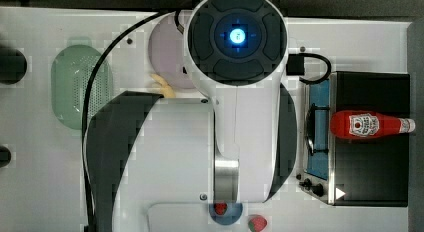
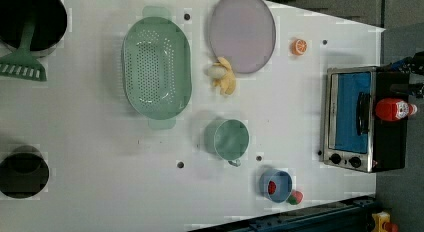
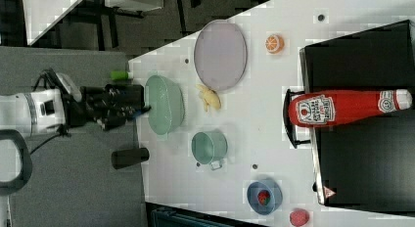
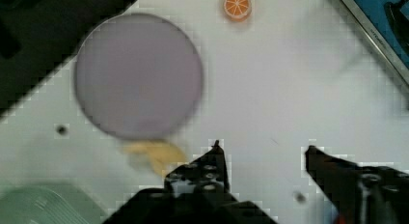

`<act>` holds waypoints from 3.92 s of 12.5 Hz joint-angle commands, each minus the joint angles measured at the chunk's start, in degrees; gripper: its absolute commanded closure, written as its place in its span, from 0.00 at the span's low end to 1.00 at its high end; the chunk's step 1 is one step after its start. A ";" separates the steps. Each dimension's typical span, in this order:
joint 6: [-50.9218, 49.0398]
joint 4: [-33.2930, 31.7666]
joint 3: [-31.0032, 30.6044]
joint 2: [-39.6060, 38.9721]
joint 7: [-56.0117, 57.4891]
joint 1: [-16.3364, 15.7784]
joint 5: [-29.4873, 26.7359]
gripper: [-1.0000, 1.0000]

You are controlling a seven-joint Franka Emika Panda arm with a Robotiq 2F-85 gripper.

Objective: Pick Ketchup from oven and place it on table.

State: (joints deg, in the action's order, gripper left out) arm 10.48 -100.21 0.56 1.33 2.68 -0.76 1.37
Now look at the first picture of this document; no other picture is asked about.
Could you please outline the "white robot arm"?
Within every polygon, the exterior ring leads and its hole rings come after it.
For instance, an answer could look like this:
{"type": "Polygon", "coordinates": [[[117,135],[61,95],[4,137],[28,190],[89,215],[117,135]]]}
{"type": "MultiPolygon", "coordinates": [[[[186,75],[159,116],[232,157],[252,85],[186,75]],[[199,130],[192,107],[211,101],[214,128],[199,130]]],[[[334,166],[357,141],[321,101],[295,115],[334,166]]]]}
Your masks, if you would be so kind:
{"type": "Polygon", "coordinates": [[[94,184],[94,232],[148,232],[161,203],[265,202],[281,187],[277,173],[292,99],[282,83],[288,36],[268,0],[203,0],[183,32],[184,66],[213,107],[208,153],[129,159],[160,95],[125,91],[91,119],[85,135],[94,184]]]}

